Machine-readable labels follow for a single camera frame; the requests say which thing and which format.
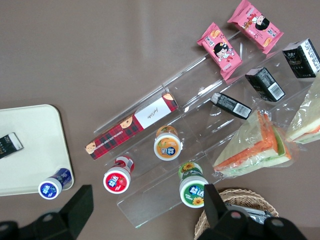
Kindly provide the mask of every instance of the sandwich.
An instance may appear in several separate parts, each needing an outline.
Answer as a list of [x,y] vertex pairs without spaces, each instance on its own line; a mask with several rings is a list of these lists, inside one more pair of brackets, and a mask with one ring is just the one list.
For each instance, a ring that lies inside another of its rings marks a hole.
[[289,142],[307,144],[320,139],[320,74],[314,79],[303,103],[286,132]]
[[269,116],[255,111],[234,134],[213,165],[216,173],[236,177],[291,159]]

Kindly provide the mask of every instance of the acrylic display stand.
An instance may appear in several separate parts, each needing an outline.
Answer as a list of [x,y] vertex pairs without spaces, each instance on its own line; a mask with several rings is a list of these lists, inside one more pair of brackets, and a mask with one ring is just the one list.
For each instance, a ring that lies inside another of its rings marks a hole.
[[[223,92],[252,110],[270,111],[273,122],[287,126],[312,84],[312,79],[300,80],[294,76],[281,47],[275,46],[271,53],[265,55],[240,32],[232,36],[229,42],[243,63],[228,81],[222,79],[219,67],[206,54],[95,131],[95,134],[105,131],[165,92],[171,93],[179,106],[178,110],[114,148],[99,160],[106,161],[106,171],[112,165],[110,163],[120,155],[128,155],[134,161],[135,169],[129,189],[119,196],[117,205],[136,228],[182,202],[178,169],[183,163],[193,161],[200,164],[204,177],[210,183],[221,180],[213,176],[212,165],[244,120],[214,106],[210,102],[214,92]],[[244,77],[255,67],[266,67],[269,70],[286,93],[283,99],[274,103],[260,98]],[[291,109],[290,114],[281,114],[288,112],[288,106]],[[181,154],[172,161],[160,160],[153,149],[156,131],[164,125],[177,129],[183,144]]]

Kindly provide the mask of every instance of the pink snack package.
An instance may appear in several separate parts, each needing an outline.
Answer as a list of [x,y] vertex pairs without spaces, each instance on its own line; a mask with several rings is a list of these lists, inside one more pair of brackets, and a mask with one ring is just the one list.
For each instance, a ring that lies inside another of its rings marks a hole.
[[269,53],[284,34],[248,0],[241,1],[228,23],[234,23],[249,39],[253,39],[264,54]]
[[238,66],[242,64],[239,55],[234,51],[220,28],[213,22],[202,35],[197,44],[203,46],[216,64],[221,68],[220,74],[227,80]]

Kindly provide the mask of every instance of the black snack bar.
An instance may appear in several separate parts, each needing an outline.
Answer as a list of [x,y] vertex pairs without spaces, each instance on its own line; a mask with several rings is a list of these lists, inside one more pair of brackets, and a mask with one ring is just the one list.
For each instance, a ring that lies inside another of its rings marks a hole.
[[320,71],[320,58],[309,38],[290,43],[282,52],[298,79],[315,78]]
[[286,95],[265,67],[252,68],[245,77],[263,100],[278,102]]
[[218,108],[240,119],[247,119],[252,111],[250,107],[220,92],[213,94],[211,102]]
[[0,138],[0,159],[23,149],[21,142],[14,132]]

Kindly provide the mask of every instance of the cartoon girl print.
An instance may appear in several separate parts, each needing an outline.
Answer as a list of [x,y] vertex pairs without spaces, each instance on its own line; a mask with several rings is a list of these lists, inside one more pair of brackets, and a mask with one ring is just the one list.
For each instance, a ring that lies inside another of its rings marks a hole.
[[221,62],[222,59],[225,59],[227,62],[230,62],[230,60],[233,59],[232,56],[235,55],[234,49],[229,49],[228,45],[225,42],[219,42],[217,45],[214,46],[212,51],[219,58],[219,62]]
[[260,15],[257,17],[257,14],[251,14],[248,18],[248,21],[244,23],[243,29],[247,30],[252,24],[255,24],[255,28],[259,31],[264,31],[269,26],[270,22],[265,16]]

